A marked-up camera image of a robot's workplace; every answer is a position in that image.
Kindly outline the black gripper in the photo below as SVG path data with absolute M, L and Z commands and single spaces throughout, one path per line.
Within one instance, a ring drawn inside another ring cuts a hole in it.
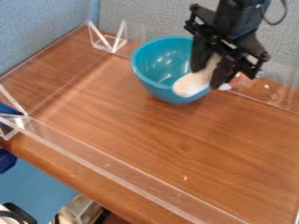
M 190 6 L 191 16 L 185 29 L 193 35 L 191 70 L 197 73 L 217 53 L 222 56 L 213 72 L 210 88 L 230 84 L 242 72 L 256 79 L 270 60 L 268 49 L 258 41 L 258 28 L 272 0 L 219 0 L 217 10 Z

